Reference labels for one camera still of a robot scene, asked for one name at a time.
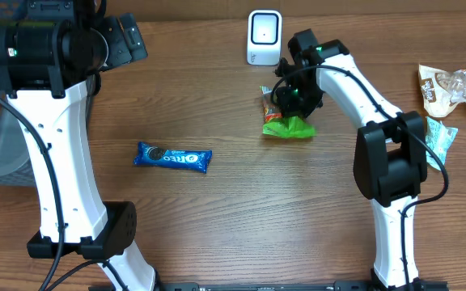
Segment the green snack packet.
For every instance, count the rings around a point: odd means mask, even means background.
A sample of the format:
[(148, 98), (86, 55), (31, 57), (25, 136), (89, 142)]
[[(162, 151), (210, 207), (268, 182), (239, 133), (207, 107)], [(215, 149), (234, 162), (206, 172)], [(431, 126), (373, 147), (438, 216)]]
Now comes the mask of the green snack packet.
[(264, 112), (264, 135), (283, 139), (308, 139), (316, 135), (316, 128), (298, 116), (284, 117), (280, 110), (271, 102), (272, 90), (267, 86), (260, 86), (261, 102)]

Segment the blue Oreo cookie pack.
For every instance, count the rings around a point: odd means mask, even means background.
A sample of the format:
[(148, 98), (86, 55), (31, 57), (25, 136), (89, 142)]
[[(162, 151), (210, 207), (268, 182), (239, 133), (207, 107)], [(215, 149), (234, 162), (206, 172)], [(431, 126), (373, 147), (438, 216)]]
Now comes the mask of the blue Oreo cookie pack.
[(212, 150), (168, 150), (140, 141), (133, 164), (206, 173), (212, 156)]

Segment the beige paper pouch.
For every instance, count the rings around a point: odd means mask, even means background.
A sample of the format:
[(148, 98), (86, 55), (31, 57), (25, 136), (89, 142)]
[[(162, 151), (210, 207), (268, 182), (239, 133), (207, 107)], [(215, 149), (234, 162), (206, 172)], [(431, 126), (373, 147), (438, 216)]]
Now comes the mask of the beige paper pouch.
[(430, 116), (443, 118), (458, 104), (466, 104), (466, 69), (448, 72), (419, 65), (418, 79), (424, 108)]

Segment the teal snack packet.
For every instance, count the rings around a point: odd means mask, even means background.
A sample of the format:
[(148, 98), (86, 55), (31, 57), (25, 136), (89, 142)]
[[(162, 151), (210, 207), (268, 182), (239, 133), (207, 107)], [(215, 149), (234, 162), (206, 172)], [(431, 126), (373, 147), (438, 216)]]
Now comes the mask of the teal snack packet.
[(459, 130), (445, 126), (441, 121), (426, 117), (426, 144), (445, 165), (447, 151), (450, 149)]

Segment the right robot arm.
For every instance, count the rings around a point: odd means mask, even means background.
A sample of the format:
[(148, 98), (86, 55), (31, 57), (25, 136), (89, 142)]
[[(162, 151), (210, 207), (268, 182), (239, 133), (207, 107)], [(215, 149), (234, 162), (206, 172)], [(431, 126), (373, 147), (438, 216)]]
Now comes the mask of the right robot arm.
[(282, 115), (306, 118), (329, 95), (357, 130), (354, 179), (375, 222), (373, 288), (423, 290), (413, 254), (414, 205), (427, 176), (421, 117), (389, 103), (339, 40), (321, 44), (307, 29), (293, 35), (288, 49), (292, 59), (279, 61), (270, 97)]

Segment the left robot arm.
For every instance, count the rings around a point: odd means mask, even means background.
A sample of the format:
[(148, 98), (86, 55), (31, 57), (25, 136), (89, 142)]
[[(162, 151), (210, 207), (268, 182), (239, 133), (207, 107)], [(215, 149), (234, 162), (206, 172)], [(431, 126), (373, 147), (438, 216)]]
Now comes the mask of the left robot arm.
[(101, 199), (87, 138), (101, 73), (147, 56), (135, 18), (107, 15), (102, 1), (27, 1), (25, 9), (21, 19), (0, 20), (0, 90), (22, 129), (40, 202), (28, 254), (59, 264), (76, 253), (115, 290), (157, 290), (134, 239), (135, 206)]

